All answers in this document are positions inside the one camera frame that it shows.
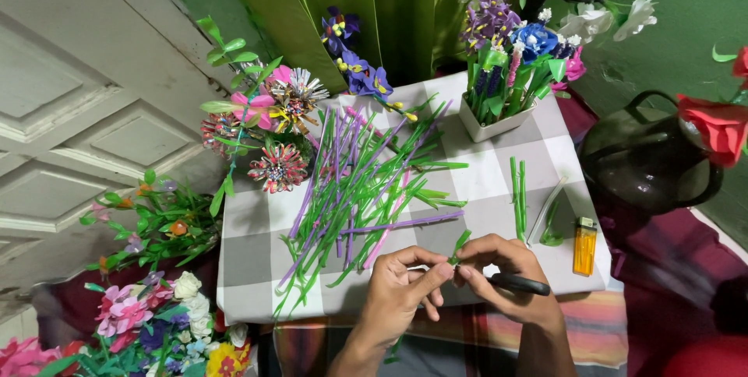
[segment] white door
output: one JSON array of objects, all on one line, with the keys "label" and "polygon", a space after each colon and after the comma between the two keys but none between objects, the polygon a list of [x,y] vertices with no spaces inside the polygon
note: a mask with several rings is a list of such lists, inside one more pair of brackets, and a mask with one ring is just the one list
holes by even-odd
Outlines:
[{"label": "white door", "polygon": [[115,247],[78,224],[93,197],[147,168],[214,180],[198,133],[214,98],[125,0],[0,0],[0,301]]}]

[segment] checkered tablecloth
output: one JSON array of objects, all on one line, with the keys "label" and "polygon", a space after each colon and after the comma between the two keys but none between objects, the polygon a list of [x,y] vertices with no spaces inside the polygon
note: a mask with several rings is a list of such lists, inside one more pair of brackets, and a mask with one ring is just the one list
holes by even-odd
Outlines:
[{"label": "checkered tablecloth", "polygon": [[[532,116],[519,128],[473,143],[468,136],[458,111],[461,95],[467,85],[467,75],[459,73],[418,84],[401,86],[390,95],[391,102],[406,106],[422,104],[430,95],[439,93],[429,105],[435,109],[445,101],[453,103],[438,124],[446,132],[432,153],[435,161],[466,162],[469,168],[442,170],[427,173],[425,189],[450,193],[451,200],[467,200],[463,217],[423,227],[406,227],[390,232],[382,245],[386,254],[411,245],[451,256],[455,241],[465,229],[473,231],[471,238],[497,233],[505,238],[515,237],[514,207],[510,204],[512,181],[510,157],[524,160],[527,165],[527,232],[536,222],[540,209],[558,183],[568,177],[564,190],[558,197],[554,229],[563,233],[564,243],[558,247],[535,244],[533,252],[538,257],[551,288],[556,294],[586,292],[604,289],[610,279],[610,252],[601,232],[595,251],[595,270],[591,277],[572,273],[575,220],[579,216],[597,222],[593,202],[590,200],[582,171],[577,161],[574,144],[568,135],[561,113],[552,96],[539,101]],[[363,115],[381,112],[381,106],[366,96],[341,95],[326,102],[332,107],[355,106]],[[378,114],[374,126],[386,130],[396,126],[402,117],[396,113]],[[319,136],[321,128],[312,128]],[[239,160],[246,165],[251,157]],[[223,241],[219,262],[217,301],[225,312],[228,323],[269,323],[276,306],[282,299],[276,296],[275,287],[293,264],[291,255],[278,237],[287,235],[301,208],[308,181],[293,192],[267,194],[262,192],[262,182],[235,174],[235,196],[226,200],[224,208]],[[458,208],[442,206],[438,213],[430,206],[414,199],[399,220],[426,218],[449,213]],[[363,236],[358,236],[353,253],[360,251]],[[357,313],[366,298],[370,270],[349,274],[333,288],[343,270],[343,258],[328,258],[327,267],[320,272],[312,290],[307,294],[306,305],[293,311],[293,319]],[[490,276],[497,269],[485,269]],[[286,302],[280,319],[288,319],[291,305],[298,299],[298,289]],[[467,287],[456,289],[452,285],[442,288],[445,305],[466,305],[480,302]]]}]

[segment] flower arrangement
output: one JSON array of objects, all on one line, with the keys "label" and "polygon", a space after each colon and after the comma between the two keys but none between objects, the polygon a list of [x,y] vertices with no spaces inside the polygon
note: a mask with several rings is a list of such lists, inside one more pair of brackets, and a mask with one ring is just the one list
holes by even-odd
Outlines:
[{"label": "flower arrangement", "polygon": [[[196,194],[189,186],[168,176],[156,177],[153,170],[146,171],[138,182],[134,200],[107,192],[104,200],[94,200],[90,210],[80,218],[84,225],[105,222],[117,232],[115,240],[128,242],[124,249],[89,265],[88,270],[99,269],[106,275],[110,270],[137,262],[139,266],[150,264],[154,271],[159,260],[184,256],[178,265],[182,266],[218,242],[221,221],[209,212],[211,196]],[[112,210],[137,212],[136,229],[110,219]]]},{"label": "flower arrangement", "polygon": [[[215,22],[207,17],[198,21],[219,47],[207,55],[208,63],[221,66],[232,63],[236,75],[231,89],[237,90],[230,101],[210,101],[201,104],[208,119],[201,125],[203,145],[231,159],[229,173],[215,193],[210,213],[218,213],[224,195],[233,196],[232,174],[236,169],[236,156],[249,150],[263,148],[267,158],[252,162],[249,175],[255,180],[265,180],[265,191],[293,190],[307,175],[302,171],[313,158],[319,144],[309,134],[306,124],[318,125],[310,116],[316,104],[330,96],[306,69],[291,69],[281,65],[278,57],[266,65],[257,55],[241,51],[246,41],[241,38],[225,42]],[[283,157],[271,156],[283,152],[285,164],[271,162]]]},{"label": "flower arrangement", "polygon": [[748,46],[734,56],[713,57],[717,61],[735,60],[732,75],[743,83],[730,100],[712,102],[678,94],[678,116],[686,127],[696,129],[703,146],[710,151],[709,161],[724,167],[733,167],[743,152],[748,153]]},{"label": "flower arrangement", "polygon": [[459,35],[468,65],[464,97],[482,126],[531,108],[552,90],[568,96],[560,91],[585,73],[581,52],[594,36],[616,25],[613,39],[619,41],[657,22],[651,0],[634,1],[629,14],[605,0],[580,3],[558,32],[548,28],[550,9],[537,21],[520,18],[513,8],[524,8],[527,0],[461,1],[468,3]]},{"label": "flower arrangement", "polygon": [[401,102],[388,102],[392,87],[387,82],[387,72],[382,67],[369,66],[351,50],[353,33],[359,32],[358,16],[354,13],[343,15],[335,6],[328,12],[332,18],[323,18],[323,34],[320,37],[333,58],[335,66],[346,77],[348,94],[371,95],[388,111],[396,111],[410,121],[418,120],[415,114],[402,110]]},{"label": "flower arrangement", "polygon": [[74,341],[62,352],[40,351],[33,340],[20,345],[12,340],[0,351],[0,366],[10,364],[8,375],[20,377],[242,375],[250,363],[247,324],[226,328],[192,273],[185,271],[174,281],[163,274],[151,272],[139,284],[122,288],[86,284],[103,293],[94,335],[98,346]]}]

